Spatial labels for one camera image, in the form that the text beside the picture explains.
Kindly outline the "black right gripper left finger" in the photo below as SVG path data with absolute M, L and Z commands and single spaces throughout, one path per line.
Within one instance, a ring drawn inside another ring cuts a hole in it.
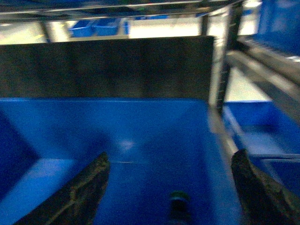
M 16 225 L 92 225 L 110 174 L 106 152 L 99 154 L 61 189 Z

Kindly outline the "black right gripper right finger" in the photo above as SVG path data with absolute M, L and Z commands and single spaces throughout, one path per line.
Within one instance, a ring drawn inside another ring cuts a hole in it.
M 233 154 L 231 170 L 247 225 L 300 223 L 300 198 L 255 166 L 245 149 Z

